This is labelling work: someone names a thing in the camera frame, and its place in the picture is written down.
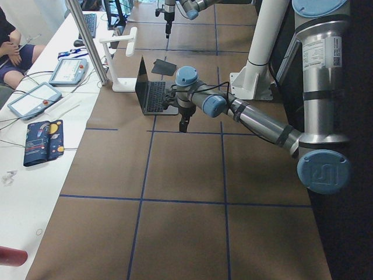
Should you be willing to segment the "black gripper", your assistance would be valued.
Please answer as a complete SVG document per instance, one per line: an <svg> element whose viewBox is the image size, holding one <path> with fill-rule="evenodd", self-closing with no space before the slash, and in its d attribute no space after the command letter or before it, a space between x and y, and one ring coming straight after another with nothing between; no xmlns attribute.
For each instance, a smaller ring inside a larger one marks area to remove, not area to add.
<svg viewBox="0 0 373 280"><path fill-rule="evenodd" d="M161 13L164 14L164 20L166 21L166 38L169 39L171 34L172 23L175 19L175 8L156 8L156 17L160 16Z"/></svg>
<svg viewBox="0 0 373 280"><path fill-rule="evenodd" d="M196 106L189 100L187 92L178 91L176 88L166 89L164 109L168 109L169 106L178 108L178 112L181 114L179 131L187 133L190 118L196 112Z"/></svg>

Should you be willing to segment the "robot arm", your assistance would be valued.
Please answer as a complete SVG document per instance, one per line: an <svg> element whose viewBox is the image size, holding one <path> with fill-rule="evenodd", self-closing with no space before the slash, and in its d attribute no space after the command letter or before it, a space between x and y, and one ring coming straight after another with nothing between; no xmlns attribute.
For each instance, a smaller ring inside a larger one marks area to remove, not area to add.
<svg viewBox="0 0 373 280"><path fill-rule="evenodd" d="M166 21L166 38L168 39L171 34L171 28L173 21L175 20L175 9L178 7L177 2L180 3L181 8L186 14L186 18L189 20L194 20L198 17L199 12L207 9L208 7L220 2L218 0L169 0L164 1L161 7L157 7L155 10L155 16L158 17L162 13L164 15L164 20Z"/></svg>
<svg viewBox="0 0 373 280"><path fill-rule="evenodd" d="M351 176L342 154L348 137L339 130L342 89L342 36L350 23L349 1L263 1L246 65L230 75L230 89L219 92L199 79L191 66L181 67L166 90L164 107L181 114L186 132L196 109L210 117L224 113L266 141L298 157L303 185L334 194ZM281 84L293 60L302 63L302 95L283 93L288 119L283 123L250 104L272 100L270 86Z"/></svg>

